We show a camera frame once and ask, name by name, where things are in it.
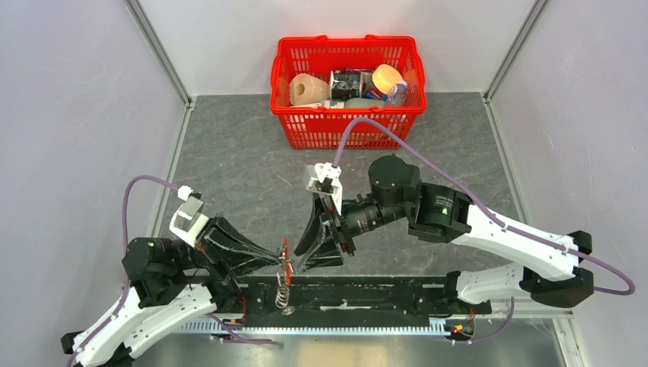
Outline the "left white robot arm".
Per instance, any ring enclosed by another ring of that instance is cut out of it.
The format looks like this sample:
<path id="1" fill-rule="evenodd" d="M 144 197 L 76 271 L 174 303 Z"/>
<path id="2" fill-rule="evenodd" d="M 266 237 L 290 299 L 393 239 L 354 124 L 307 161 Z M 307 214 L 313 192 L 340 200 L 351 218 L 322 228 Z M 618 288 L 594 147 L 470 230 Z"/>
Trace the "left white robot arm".
<path id="1" fill-rule="evenodd" d="M 175 239 L 133 238 L 122 265 L 122 295 L 84 331 L 61 339 L 69 366 L 130 366 L 177 327 L 210 313 L 238 312 L 238 279 L 280 256 L 252 242 L 224 217 L 170 225 Z"/>

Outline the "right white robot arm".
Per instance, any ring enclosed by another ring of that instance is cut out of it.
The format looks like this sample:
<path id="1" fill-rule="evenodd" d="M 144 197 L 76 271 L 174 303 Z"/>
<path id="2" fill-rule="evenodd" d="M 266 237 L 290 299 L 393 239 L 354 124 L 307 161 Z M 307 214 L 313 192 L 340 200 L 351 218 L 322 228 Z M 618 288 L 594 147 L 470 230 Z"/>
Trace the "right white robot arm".
<path id="1" fill-rule="evenodd" d="M 313 195 L 309 222 L 294 255 L 298 268 L 337 267 L 354 255 L 360 235 L 400 219 L 407 231 L 431 243 L 463 245 L 507 259 L 484 271 L 452 271 L 445 277 L 441 302 L 452 313 L 470 304 L 527 295 L 550 307 L 572 308 L 594 292 L 593 274 L 581 267 L 591 253 L 591 236 L 577 231 L 556 235 L 481 209 L 467 194 L 425 183 L 420 169 L 395 155 L 373 161 L 370 192 L 342 198 L 340 171 L 331 164 L 306 168 L 305 186 Z"/>

